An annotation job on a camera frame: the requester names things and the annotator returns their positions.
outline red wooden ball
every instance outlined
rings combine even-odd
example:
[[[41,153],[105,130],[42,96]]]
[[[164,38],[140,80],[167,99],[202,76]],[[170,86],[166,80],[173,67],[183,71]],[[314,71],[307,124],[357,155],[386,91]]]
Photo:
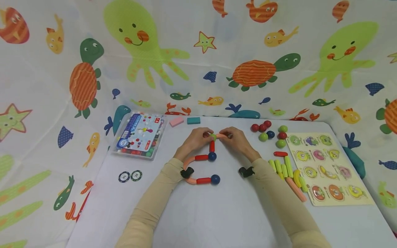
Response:
[[[285,132],[280,132],[280,133],[278,134],[278,138],[279,138],[280,140],[285,140],[285,139],[287,138],[287,134],[286,134]]]
[[[263,124],[259,125],[259,132],[263,133],[264,131],[266,131],[267,127]]]
[[[272,126],[272,122],[271,121],[265,121],[263,124],[265,126],[267,126],[267,127],[271,127]]]
[[[259,125],[258,124],[252,124],[251,131],[256,133],[258,130],[259,130]]]

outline hand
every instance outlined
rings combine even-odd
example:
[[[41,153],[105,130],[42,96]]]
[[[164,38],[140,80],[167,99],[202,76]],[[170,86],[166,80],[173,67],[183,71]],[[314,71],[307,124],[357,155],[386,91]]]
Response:
[[[176,150],[174,158],[180,161],[185,160],[189,153],[202,148],[204,145],[214,140],[214,138],[210,136],[211,133],[214,133],[214,131],[207,127],[193,129],[185,142]]]
[[[219,133],[226,136],[232,135],[231,138],[220,137],[219,140],[227,146],[232,147],[235,151],[242,153],[252,163],[253,161],[261,158],[259,153],[252,148],[244,132],[235,127],[228,127],[221,130]]]

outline plastic box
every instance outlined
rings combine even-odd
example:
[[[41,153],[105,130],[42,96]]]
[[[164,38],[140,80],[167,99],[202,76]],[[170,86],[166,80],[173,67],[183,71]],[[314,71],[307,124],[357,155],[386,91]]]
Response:
[[[167,124],[165,115],[132,112],[124,116],[112,144],[112,152],[153,160]]]

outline blue wooden ball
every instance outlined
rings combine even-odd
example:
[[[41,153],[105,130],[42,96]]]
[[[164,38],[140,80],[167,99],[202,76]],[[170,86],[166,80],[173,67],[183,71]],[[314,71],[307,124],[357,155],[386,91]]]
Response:
[[[211,183],[212,184],[215,184],[215,185],[219,184],[220,181],[221,181],[221,178],[217,174],[214,174],[214,175],[211,176]]]
[[[274,138],[275,136],[273,131],[267,131],[266,134],[269,136],[269,138]]]
[[[215,161],[215,159],[216,159],[216,153],[215,152],[208,153],[208,160]]]

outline pink curved piece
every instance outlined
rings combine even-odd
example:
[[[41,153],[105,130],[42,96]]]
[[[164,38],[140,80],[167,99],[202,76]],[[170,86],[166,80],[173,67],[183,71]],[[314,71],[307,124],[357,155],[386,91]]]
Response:
[[[191,163],[191,162],[193,162],[193,161],[195,161],[195,156],[193,156],[193,157],[190,157],[190,158],[188,158],[187,160],[185,160],[185,162],[183,163],[183,169],[184,170],[186,170],[187,169],[187,166]],[[196,183],[196,179],[195,178],[192,178],[192,177],[189,177],[189,178],[187,178],[187,179],[185,179],[188,183],[190,183],[190,184],[197,184]]]
[[[216,137],[217,137],[217,138],[221,138],[221,137],[227,138],[226,135],[223,135],[223,134],[221,134],[221,133],[217,133],[217,134],[216,134]]]

